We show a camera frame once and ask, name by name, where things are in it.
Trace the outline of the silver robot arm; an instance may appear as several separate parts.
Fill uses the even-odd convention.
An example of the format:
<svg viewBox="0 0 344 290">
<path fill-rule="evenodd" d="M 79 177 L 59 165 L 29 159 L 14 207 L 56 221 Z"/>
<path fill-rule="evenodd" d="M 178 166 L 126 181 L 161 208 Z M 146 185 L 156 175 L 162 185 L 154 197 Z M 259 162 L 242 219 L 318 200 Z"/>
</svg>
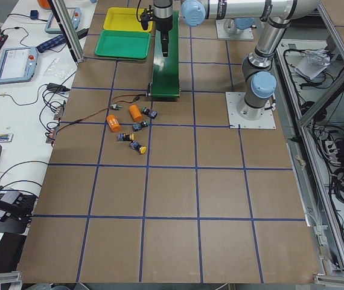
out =
<svg viewBox="0 0 344 290">
<path fill-rule="evenodd" d="M 253 52 L 243 63 L 247 92 L 242 104 L 244 114 L 260 114 L 276 89 L 276 79 L 270 73 L 273 54 L 290 21 L 312 12 L 319 1 L 247 1 L 243 16 L 258 16 L 265 22 L 263 32 Z"/>
<path fill-rule="evenodd" d="M 311 13 L 319 1 L 181 1 L 181 14 L 191 27 L 207 19 L 217 21 L 236 18 L 259 18 L 265 22 L 249 62 L 266 67 L 278 46 L 285 30 L 293 19 Z"/>
</svg>

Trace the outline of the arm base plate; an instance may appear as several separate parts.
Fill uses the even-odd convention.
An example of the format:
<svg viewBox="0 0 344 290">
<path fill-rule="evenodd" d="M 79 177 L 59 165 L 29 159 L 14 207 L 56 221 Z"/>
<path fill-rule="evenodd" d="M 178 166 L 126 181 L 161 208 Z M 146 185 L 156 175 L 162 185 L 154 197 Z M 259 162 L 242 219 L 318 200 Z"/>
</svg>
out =
<svg viewBox="0 0 344 290">
<path fill-rule="evenodd" d="M 271 104 L 255 109 L 244 102 L 244 92 L 226 92 L 229 127 L 231 129 L 276 129 Z"/>
<path fill-rule="evenodd" d="M 217 38 L 221 40 L 253 41 L 254 18 L 216 20 Z"/>
</svg>

